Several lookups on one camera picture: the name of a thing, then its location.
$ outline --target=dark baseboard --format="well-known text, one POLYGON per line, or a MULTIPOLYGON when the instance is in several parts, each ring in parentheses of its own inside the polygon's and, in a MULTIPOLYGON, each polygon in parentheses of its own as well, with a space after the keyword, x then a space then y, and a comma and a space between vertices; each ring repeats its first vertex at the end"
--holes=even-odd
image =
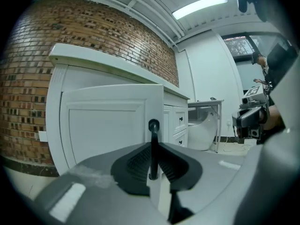
POLYGON ((32 165, 0 156, 2 165, 12 170, 36 176, 59 177, 55 166, 32 165))
POLYGON ((228 143, 238 143, 238 144, 244 144, 244 141, 245 139, 244 138, 237 138, 237 137, 222 137, 221 136, 221 139, 220 139, 220 142, 221 143, 225 143, 225 142, 228 142, 228 143))

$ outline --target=white table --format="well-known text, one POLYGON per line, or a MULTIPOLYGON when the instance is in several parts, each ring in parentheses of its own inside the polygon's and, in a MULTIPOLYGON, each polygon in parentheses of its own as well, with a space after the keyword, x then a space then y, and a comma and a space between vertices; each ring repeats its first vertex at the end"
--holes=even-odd
POLYGON ((221 127, 222 127, 222 102, 224 100, 210 100, 210 101, 202 101, 202 102, 193 102, 188 103, 188 108, 197 108, 197 107, 211 107, 214 109, 215 113, 217 114, 217 119, 219 121, 219 125, 217 125, 217 134, 215 143, 216 149, 215 152, 218 152, 220 140, 221 140, 221 127))

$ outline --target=ceiling light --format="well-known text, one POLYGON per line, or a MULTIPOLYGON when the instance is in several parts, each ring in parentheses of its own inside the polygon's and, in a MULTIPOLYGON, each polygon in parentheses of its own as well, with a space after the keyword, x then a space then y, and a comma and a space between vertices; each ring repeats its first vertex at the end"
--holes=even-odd
POLYGON ((213 5, 226 3, 228 0, 199 0, 197 2, 193 2, 175 12, 173 12, 173 16, 178 20, 190 13, 193 13, 195 11, 198 11, 203 8, 207 8, 213 5))

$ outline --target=brick wall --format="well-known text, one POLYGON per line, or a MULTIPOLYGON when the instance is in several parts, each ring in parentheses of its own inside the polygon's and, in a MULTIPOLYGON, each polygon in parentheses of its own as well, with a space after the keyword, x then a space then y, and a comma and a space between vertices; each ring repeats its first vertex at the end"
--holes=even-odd
POLYGON ((0 152, 53 164, 45 131, 45 103, 55 43, 101 50, 141 66, 178 86, 174 52, 128 15, 86 0, 40 0, 20 18, 0 64, 0 152))

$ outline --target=ceiling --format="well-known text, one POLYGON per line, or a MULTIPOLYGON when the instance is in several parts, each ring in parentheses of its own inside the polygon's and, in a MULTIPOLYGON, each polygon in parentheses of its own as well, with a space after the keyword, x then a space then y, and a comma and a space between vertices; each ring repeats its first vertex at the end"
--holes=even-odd
POLYGON ((200 32, 237 23, 261 22, 253 4, 246 13, 238 10, 237 0, 208 7, 179 20, 172 12, 198 0, 94 0, 117 8, 155 31, 167 44, 175 45, 200 32))

